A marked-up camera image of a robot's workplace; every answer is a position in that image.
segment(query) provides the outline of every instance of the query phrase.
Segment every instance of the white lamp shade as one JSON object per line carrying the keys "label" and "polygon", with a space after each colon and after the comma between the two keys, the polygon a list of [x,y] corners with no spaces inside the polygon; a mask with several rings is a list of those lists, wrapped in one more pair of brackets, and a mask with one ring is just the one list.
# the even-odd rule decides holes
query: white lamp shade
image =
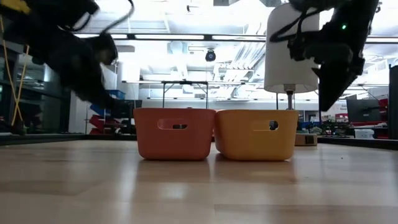
{"label": "white lamp shade", "polygon": [[[311,68],[317,67],[313,60],[296,62],[290,58],[287,41],[272,43],[271,35],[300,16],[290,4],[276,7],[269,15],[267,25],[266,74],[264,89],[273,93],[285,93],[284,85],[295,84],[295,93],[306,93],[318,88],[318,77]],[[302,31],[319,30],[319,14],[303,21]],[[283,35],[295,34],[297,25]]]}

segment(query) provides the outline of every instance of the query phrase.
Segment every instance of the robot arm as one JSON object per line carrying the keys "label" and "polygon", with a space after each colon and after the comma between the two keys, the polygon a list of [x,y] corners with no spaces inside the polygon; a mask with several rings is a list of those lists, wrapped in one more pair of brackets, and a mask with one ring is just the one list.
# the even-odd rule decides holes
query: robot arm
{"label": "robot arm", "polygon": [[[287,40],[293,60],[312,58],[319,65],[313,71],[320,79],[320,108],[327,111],[356,77],[362,75],[363,48],[379,0],[290,0],[290,3],[302,15],[273,34],[270,40]],[[331,8],[335,9],[333,16],[320,31],[301,32],[305,18]],[[283,36],[295,24],[298,24],[297,33]]]}

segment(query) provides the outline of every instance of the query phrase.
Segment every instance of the wooden floor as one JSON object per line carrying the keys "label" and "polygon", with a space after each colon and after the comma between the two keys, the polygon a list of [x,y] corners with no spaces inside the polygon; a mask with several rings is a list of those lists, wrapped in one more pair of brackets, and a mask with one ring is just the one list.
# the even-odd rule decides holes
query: wooden floor
{"label": "wooden floor", "polygon": [[396,224],[397,164],[332,145],[273,163],[143,161],[128,141],[0,147],[0,224]]}

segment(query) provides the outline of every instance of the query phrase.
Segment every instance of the orange bin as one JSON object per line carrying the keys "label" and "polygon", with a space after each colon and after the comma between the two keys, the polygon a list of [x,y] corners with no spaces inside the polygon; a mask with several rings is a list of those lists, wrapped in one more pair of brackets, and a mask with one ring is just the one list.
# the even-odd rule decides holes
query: orange bin
{"label": "orange bin", "polygon": [[[240,161],[284,161],[293,156],[299,112],[224,110],[216,114],[217,150]],[[270,121],[278,128],[270,129]]]}
{"label": "orange bin", "polygon": [[135,109],[139,154],[156,160],[206,158],[215,114],[215,110],[207,109]]}

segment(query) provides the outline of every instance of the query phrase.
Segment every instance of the yellow bin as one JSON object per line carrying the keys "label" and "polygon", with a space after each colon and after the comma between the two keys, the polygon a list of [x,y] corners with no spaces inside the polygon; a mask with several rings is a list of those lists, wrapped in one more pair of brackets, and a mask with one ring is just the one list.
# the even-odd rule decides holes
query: yellow bin
{"label": "yellow bin", "polygon": [[[299,112],[223,110],[216,114],[217,150],[240,161],[284,161],[293,156]],[[270,122],[278,127],[271,130]]]}

